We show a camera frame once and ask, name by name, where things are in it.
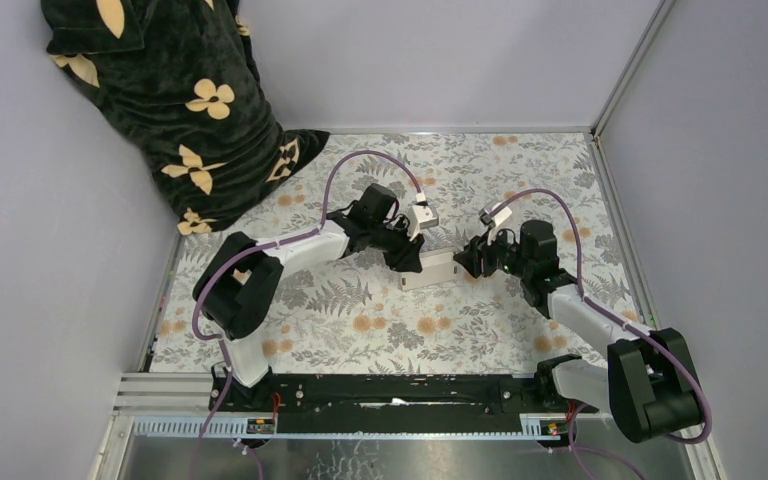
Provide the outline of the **white cardboard paper box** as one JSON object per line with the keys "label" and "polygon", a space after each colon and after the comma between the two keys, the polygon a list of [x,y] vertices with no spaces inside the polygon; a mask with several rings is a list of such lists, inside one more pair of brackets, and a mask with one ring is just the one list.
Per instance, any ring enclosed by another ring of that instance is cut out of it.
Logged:
{"label": "white cardboard paper box", "polygon": [[428,287],[453,281],[457,278],[460,265],[454,260],[455,250],[451,248],[422,252],[419,273],[405,272],[399,275],[403,291]]}

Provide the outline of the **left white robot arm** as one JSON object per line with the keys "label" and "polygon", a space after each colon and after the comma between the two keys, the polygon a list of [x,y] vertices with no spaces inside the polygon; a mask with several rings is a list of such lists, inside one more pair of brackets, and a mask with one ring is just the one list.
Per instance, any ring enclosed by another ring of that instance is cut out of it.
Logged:
{"label": "left white robot arm", "polygon": [[381,251],[392,271],[419,273],[423,233],[438,223],[423,194],[399,214],[393,192],[373,184],[349,206],[326,213],[311,232],[272,240],[230,235],[197,281],[193,298],[196,312],[221,329],[220,348],[235,379],[232,398],[248,411],[269,401],[271,387],[264,378],[270,365],[260,328],[281,280],[368,248]]}

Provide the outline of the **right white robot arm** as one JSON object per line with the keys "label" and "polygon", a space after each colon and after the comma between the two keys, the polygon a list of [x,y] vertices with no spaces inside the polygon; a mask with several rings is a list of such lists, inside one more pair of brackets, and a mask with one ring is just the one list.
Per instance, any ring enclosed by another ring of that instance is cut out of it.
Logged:
{"label": "right white robot arm", "polygon": [[575,332],[607,362],[593,365],[568,354],[539,362],[533,396],[543,410],[557,412],[570,401],[609,414],[633,443],[700,427],[689,443],[712,430],[704,396],[684,337],[672,328],[651,329],[616,316],[580,290],[563,269],[550,223],[530,220],[520,232],[490,229],[455,254],[474,278],[501,271],[518,279],[526,302],[548,320]]}

